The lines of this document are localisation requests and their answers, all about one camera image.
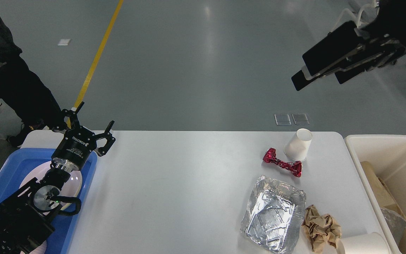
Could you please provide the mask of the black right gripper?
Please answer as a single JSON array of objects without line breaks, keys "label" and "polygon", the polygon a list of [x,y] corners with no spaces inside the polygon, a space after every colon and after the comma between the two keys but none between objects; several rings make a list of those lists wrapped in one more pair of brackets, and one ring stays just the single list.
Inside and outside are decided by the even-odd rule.
[{"label": "black right gripper", "polygon": [[[347,21],[303,53],[304,66],[291,78],[296,91],[331,74],[343,84],[364,71],[393,65],[406,55],[406,0],[379,1],[379,13],[365,30]],[[404,47],[381,46],[369,34],[388,34]]]}]

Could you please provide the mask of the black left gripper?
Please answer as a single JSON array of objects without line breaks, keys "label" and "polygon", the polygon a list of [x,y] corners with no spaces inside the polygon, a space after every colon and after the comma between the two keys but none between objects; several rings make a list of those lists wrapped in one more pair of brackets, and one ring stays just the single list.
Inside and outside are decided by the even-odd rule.
[{"label": "black left gripper", "polygon": [[[111,133],[115,121],[110,121],[104,132],[96,135],[81,126],[78,112],[83,106],[84,102],[80,102],[77,108],[63,109],[62,122],[51,129],[53,132],[64,134],[63,140],[51,156],[51,161],[55,165],[65,167],[65,171],[81,171],[93,150],[102,157],[116,141]],[[96,147],[96,141],[102,139],[105,139],[106,143],[102,147]]]}]

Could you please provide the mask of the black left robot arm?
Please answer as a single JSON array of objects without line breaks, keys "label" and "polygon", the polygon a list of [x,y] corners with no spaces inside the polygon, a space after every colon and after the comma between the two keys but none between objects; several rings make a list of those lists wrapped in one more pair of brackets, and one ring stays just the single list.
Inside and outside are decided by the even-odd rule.
[{"label": "black left robot arm", "polygon": [[0,254],[30,253],[54,233],[56,216],[74,216],[81,210],[78,197],[62,195],[71,172],[81,171],[92,152],[104,156],[115,142],[111,133],[114,121],[100,134],[80,125],[76,109],[63,109],[71,127],[55,127],[63,139],[51,155],[49,169],[42,179],[33,177],[0,203]]}]

